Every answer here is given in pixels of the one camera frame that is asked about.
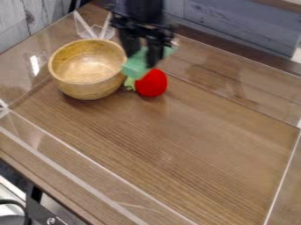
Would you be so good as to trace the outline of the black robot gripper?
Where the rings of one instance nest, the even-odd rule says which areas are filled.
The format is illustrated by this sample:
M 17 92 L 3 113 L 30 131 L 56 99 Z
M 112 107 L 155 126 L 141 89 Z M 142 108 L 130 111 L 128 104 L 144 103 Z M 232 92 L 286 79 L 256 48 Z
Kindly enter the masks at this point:
M 163 58 L 163 48 L 171 47 L 175 28 L 164 16 L 164 0 L 113 0 L 109 6 L 110 26 L 118 32 L 126 57 L 140 50 L 140 39 L 146 42 L 146 66 L 153 68 Z

